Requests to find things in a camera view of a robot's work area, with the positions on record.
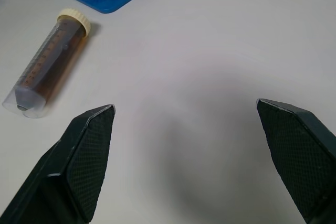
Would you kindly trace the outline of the brown liquid tube, cream cap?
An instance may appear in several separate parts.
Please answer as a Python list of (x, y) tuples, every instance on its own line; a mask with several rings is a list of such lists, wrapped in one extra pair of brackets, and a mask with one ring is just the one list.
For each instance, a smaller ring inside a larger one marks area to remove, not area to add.
[(41, 117), (90, 29), (90, 21), (80, 11), (63, 9), (4, 100), (3, 107), (27, 118)]

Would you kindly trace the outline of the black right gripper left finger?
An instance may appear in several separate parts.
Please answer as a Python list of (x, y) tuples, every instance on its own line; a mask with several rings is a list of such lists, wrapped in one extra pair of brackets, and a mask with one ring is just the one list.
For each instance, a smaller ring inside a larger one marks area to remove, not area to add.
[(72, 119), (37, 162), (0, 216), (0, 224), (89, 224), (105, 178), (115, 107)]

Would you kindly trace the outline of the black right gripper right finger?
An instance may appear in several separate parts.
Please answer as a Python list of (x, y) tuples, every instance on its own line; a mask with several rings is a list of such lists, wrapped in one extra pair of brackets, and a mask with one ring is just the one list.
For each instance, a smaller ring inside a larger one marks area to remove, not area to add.
[(306, 224), (336, 224), (336, 136), (310, 111), (259, 99), (273, 164)]

